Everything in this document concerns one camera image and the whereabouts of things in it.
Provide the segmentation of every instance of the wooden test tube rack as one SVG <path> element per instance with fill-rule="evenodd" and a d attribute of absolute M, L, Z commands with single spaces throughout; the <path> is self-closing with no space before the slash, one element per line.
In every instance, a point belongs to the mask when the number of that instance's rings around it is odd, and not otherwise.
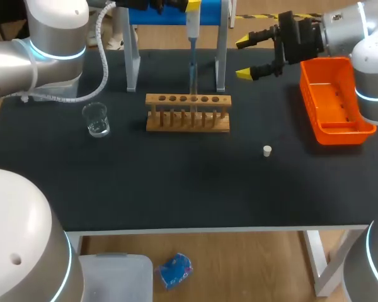
<path fill-rule="evenodd" d="M 227 109 L 231 107 L 230 96 L 147 94 L 146 105 L 151 108 L 147 131 L 229 132 Z M 178 111 L 177 107 L 190 110 Z"/>

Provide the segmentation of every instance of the orange tray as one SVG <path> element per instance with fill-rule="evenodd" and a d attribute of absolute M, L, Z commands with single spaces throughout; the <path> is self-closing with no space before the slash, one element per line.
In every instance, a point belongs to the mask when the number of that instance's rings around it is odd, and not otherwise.
<path fill-rule="evenodd" d="M 348 58 L 301 63 L 301 93 L 316 140 L 322 145 L 360 145 L 377 127 L 363 120 Z"/>

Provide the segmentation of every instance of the blue plastic bag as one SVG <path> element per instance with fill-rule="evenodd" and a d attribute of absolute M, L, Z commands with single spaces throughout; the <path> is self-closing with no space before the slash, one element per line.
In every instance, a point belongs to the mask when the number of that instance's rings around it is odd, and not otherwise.
<path fill-rule="evenodd" d="M 156 269 L 166 289 L 171 289 L 183 282 L 193 272 L 189 258 L 177 253 L 171 260 Z"/>

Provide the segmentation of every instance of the small white cap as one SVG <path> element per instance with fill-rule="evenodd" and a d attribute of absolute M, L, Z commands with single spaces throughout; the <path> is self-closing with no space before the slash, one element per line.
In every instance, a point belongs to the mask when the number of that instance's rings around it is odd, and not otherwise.
<path fill-rule="evenodd" d="M 269 157 L 271 152 L 272 152 L 271 146 L 264 146 L 263 147 L 263 156 L 264 157 Z"/>

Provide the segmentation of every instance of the black tabletop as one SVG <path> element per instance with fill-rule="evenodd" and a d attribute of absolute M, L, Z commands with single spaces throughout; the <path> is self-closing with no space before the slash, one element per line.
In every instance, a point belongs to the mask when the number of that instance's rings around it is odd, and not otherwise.
<path fill-rule="evenodd" d="M 88 135 L 84 104 L 21 103 L 0 110 L 0 168 L 34 182 L 67 231 L 368 224 L 378 214 L 378 131 L 361 146 L 322 147 L 299 90 L 299 67 L 240 81 L 235 70 L 271 50 L 230 50 L 231 133 L 148 133 L 146 93 L 187 93 L 187 51 L 141 51 L 137 93 L 122 52 L 95 101 L 111 133 Z M 88 52 L 80 94 L 101 80 Z M 214 52 L 198 51 L 198 91 L 213 94 Z M 264 158 L 264 145 L 273 147 Z"/>

